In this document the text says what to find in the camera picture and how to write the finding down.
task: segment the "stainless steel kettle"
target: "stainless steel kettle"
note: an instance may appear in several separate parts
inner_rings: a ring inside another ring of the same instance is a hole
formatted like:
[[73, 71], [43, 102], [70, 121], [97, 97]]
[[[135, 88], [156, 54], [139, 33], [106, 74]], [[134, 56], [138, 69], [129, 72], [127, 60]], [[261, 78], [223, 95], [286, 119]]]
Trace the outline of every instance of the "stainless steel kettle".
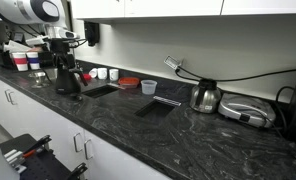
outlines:
[[214, 113], [221, 99], [217, 82], [201, 79], [199, 84], [192, 89], [190, 107], [202, 113]]

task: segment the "metal bar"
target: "metal bar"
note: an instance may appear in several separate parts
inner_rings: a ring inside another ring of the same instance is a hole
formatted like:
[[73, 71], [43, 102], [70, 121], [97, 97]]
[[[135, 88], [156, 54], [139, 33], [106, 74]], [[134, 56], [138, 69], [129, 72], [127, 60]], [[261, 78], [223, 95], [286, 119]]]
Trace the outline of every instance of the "metal bar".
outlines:
[[74, 145], [75, 145], [75, 151], [76, 151], [76, 152], [80, 152], [80, 151], [82, 151], [82, 149], [78, 150], [78, 148], [77, 148], [77, 140], [76, 140], [76, 137], [77, 137], [78, 135], [81, 135], [81, 134], [80, 134], [80, 133], [77, 133], [77, 134], [74, 135]]
[[10, 93], [8, 93], [8, 95], [9, 95], [9, 100], [10, 100], [10, 103], [12, 104], [12, 105], [17, 105], [17, 103], [15, 103], [13, 100], [12, 100], [12, 98], [11, 98], [11, 94], [13, 94], [14, 92], [10, 92]]
[[88, 157], [87, 143], [90, 142], [90, 141], [91, 141], [91, 139], [88, 139], [88, 140], [85, 141], [85, 143], [84, 143], [84, 148], [85, 148], [85, 158], [86, 158], [87, 160], [93, 158], [93, 156]]
[[165, 99], [165, 98], [158, 97], [158, 96], [154, 96], [154, 99], [156, 99], [157, 101], [161, 101], [161, 102], [164, 102], [164, 103], [167, 103], [167, 104], [174, 105], [174, 106], [180, 106], [181, 105], [180, 102], [173, 101], [173, 100], [170, 100], [170, 99]]
[[7, 90], [5, 91], [5, 95], [6, 95], [7, 101], [10, 102], [10, 100], [9, 100], [9, 98], [8, 98], [8, 93], [7, 93], [7, 91], [10, 91], [10, 90], [7, 89]]

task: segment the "plastic cup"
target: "plastic cup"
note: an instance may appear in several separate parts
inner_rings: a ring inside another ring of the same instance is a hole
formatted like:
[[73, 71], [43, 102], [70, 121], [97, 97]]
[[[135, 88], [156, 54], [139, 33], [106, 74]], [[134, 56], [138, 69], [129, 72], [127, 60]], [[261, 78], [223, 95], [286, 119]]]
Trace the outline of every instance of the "plastic cup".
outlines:
[[153, 80], [142, 80], [142, 93], [146, 95], [155, 94], [157, 82]]
[[28, 62], [31, 69], [40, 69], [38, 52], [27, 52]]

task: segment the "white cup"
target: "white cup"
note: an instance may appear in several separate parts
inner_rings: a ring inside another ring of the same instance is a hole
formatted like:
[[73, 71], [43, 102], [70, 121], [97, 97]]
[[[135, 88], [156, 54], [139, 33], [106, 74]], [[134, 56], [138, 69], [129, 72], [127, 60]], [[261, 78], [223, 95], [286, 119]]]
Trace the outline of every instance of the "white cup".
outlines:
[[91, 76], [91, 78], [97, 77], [97, 74], [98, 74], [97, 68], [93, 68], [91, 71], [89, 71], [89, 75]]
[[119, 70], [118, 69], [110, 69], [109, 70], [109, 78], [111, 81], [117, 81], [119, 79]]
[[107, 79], [107, 68], [98, 68], [98, 78]]

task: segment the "countertop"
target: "countertop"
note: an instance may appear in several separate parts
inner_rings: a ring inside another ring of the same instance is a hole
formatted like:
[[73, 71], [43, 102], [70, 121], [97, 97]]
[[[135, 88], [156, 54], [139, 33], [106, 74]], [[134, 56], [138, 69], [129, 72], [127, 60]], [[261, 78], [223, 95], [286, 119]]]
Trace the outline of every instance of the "countertop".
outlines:
[[[3, 82], [172, 179], [296, 179], [296, 146], [274, 131], [198, 113], [187, 102], [164, 119], [149, 120], [134, 114], [153, 101], [140, 88], [77, 101], [56, 94], [53, 85], [31, 88], [27, 75], [0, 67]], [[82, 91], [106, 84], [92, 80]], [[166, 92], [159, 89], [157, 95], [171, 97]]]

